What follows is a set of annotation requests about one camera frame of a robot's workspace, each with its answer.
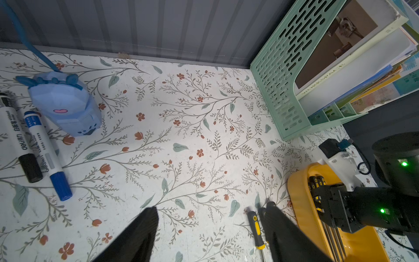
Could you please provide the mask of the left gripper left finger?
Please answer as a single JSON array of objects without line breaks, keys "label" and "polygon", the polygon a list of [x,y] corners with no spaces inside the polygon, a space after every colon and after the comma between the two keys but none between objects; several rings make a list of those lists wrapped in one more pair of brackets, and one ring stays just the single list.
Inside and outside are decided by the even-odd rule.
[{"label": "left gripper left finger", "polygon": [[95,262],[149,262],[159,217],[156,207],[144,209],[125,230],[99,254]]}]

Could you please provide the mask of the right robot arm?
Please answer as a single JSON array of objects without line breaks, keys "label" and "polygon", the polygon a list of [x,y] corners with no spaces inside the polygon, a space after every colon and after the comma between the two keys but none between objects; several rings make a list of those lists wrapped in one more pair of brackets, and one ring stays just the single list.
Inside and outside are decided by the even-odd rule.
[{"label": "right robot arm", "polygon": [[366,226],[419,233],[419,94],[391,102],[350,125],[361,140],[327,139],[314,151],[338,182],[311,182],[322,222],[347,233]]}]

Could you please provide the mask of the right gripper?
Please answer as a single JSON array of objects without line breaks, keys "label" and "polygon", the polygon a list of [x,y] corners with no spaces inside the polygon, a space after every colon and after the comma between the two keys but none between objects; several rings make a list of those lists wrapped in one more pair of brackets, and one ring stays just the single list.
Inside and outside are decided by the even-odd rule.
[{"label": "right gripper", "polygon": [[324,185],[313,190],[314,194],[321,196],[321,205],[325,210],[320,220],[350,234],[368,227],[362,211],[365,210],[363,204],[368,200],[369,191],[368,187],[356,187],[353,192],[348,192],[342,183]]}]

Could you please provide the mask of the yellow storage tray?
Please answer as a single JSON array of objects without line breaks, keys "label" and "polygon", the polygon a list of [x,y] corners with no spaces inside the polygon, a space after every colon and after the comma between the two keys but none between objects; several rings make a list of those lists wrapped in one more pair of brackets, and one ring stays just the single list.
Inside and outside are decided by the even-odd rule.
[{"label": "yellow storage tray", "polygon": [[346,233],[328,216],[323,185],[342,184],[328,165],[310,164],[288,179],[288,191],[301,231],[334,262],[388,262],[385,248],[373,227]]}]

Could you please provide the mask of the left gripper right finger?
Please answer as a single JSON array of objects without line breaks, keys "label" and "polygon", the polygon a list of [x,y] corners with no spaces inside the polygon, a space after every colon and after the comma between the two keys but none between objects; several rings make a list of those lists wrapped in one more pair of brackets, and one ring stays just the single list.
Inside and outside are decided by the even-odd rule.
[{"label": "left gripper right finger", "polygon": [[274,202],[260,208],[260,218],[274,262],[331,261]]}]

